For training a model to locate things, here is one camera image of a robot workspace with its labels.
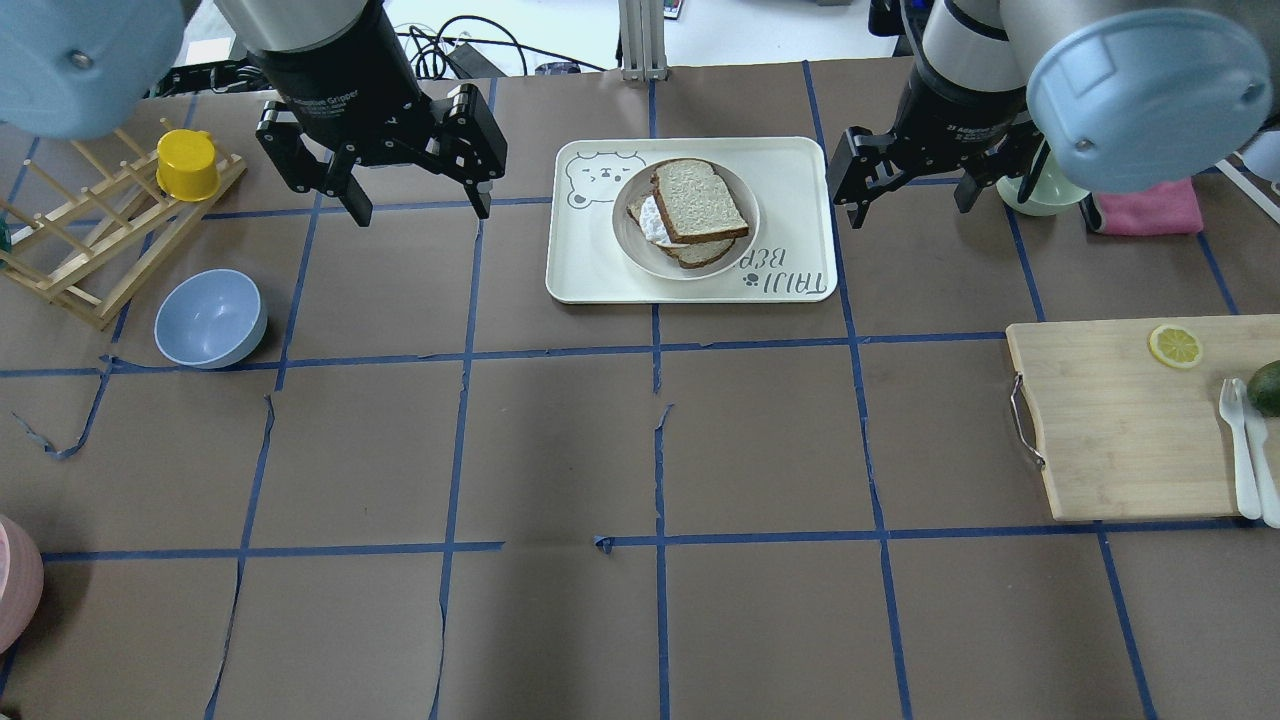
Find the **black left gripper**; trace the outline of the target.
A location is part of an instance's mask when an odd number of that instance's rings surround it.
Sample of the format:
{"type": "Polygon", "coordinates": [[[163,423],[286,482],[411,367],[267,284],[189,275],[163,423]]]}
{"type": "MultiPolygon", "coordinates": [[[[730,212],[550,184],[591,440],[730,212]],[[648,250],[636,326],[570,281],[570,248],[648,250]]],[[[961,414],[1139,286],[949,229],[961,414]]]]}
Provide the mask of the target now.
{"type": "Polygon", "coordinates": [[[388,20],[356,20],[306,50],[262,50],[253,64],[279,96],[256,136],[291,190],[338,199],[367,228],[372,201],[355,168],[415,165],[462,184],[477,219],[492,217],[508,143],[490,105],[470,82],[428,96],[388,20]]]}

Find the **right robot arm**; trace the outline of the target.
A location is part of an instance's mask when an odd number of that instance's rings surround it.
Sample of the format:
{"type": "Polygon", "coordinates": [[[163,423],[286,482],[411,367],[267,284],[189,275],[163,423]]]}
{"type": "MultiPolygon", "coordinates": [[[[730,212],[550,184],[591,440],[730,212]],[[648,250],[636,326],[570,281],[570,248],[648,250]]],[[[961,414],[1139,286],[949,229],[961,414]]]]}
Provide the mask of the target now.
{"type": "Polygon", "coordinates": [[[1048,161],[1133,193],[1212,167],[1277,120],[1275,1],[874,1],[914,56],[893,124],[847,128],[827,168],[854,228],[910,181],[959,172],[969,211],[1048,161]]]}

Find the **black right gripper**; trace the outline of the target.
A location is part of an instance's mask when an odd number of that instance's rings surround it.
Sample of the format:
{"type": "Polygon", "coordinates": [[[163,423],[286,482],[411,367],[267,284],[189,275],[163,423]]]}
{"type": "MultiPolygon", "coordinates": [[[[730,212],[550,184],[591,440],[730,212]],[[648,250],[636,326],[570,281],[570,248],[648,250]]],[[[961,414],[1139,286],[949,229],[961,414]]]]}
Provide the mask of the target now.
{"type": "Polygon", "coordinates": [[[856,231],[870,201],[916,178],[960,170],[954,201],[966,214],[1000,178],[1030,170],[1043,142],[1024,90],[978,91],[915,65],[888,131],[851,126],[840,136],[827,168],[829,199],[847,206],[856,231]]]}

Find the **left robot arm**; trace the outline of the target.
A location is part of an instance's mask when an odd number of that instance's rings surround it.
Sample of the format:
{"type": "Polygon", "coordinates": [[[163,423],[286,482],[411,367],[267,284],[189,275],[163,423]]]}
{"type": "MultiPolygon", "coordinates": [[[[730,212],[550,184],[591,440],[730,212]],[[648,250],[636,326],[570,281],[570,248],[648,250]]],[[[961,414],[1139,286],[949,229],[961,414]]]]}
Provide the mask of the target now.
{"type": "Polygon", "coordinates": [[[361,227],[361,167],[449,178],[480,219],[506,174],[480,88],[430,97],[380,1],[5,1],[1,36],[3,122],[67,141],[108,135],[165,88],[215,88],[200,61],[241,61],[276,94],[255,133],[279,177],[361,227]]]}

